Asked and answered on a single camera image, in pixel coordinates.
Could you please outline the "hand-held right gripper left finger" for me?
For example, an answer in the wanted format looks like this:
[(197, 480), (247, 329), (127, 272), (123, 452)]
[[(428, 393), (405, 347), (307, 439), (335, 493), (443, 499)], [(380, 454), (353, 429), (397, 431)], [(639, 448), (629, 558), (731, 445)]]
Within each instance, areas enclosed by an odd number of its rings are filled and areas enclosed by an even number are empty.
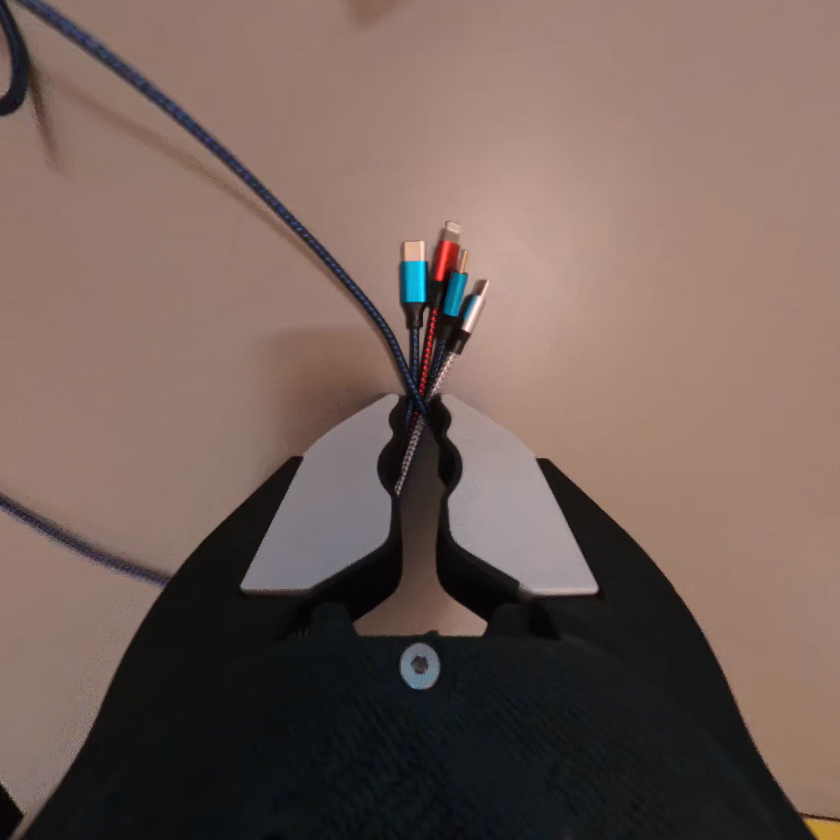
[(374, 610), (402, 576), (400, 520), (381, 467), (401, 399), (380, 397), (305, 452), (240, 584), (351, 617)]

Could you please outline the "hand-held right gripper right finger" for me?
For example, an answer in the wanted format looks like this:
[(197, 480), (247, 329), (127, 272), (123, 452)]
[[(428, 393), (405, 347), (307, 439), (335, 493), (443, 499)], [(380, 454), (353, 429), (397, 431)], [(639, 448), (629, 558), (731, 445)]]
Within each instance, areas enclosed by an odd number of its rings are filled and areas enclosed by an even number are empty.
[(437, 577), (484, 621), (505, 605), (598, 595), (599, 584), (538, 457), (467, 402), (435, 403)]

